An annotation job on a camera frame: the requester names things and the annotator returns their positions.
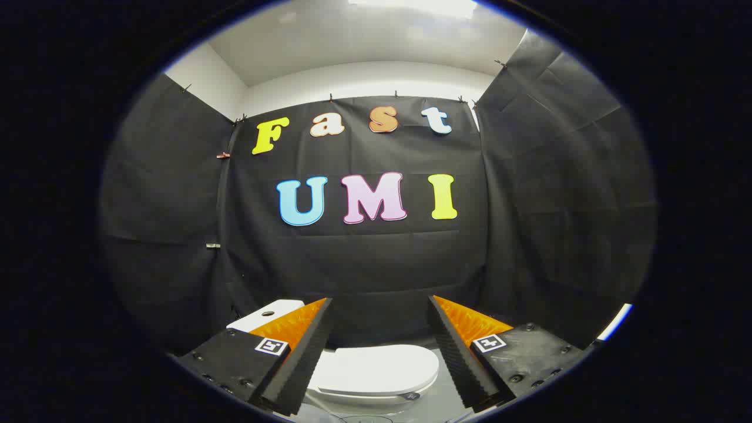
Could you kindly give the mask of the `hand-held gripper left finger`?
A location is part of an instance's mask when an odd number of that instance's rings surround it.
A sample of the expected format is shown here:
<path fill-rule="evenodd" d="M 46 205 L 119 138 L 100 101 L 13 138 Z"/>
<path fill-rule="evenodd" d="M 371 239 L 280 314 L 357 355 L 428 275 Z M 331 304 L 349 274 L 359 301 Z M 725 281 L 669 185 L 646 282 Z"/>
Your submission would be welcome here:
<path fill-rule="evenodd" d="M 332 308 L 323 298 L 253 330 L 226 328 L 176 362 L 238 401 L 297 414 L 333 328 Z"/>

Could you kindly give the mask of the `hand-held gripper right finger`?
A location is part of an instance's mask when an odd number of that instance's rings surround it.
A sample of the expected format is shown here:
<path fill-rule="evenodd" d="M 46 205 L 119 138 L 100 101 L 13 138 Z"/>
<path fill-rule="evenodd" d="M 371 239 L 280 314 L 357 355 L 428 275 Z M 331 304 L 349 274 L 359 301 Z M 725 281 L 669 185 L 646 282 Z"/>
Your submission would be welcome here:
<path fill-rule="evenodd" d="M 465 407 L 485 411 L 541 390 L 586 351 L 535 323 L 513 327 L 439 296 L 427 320 Z"/>

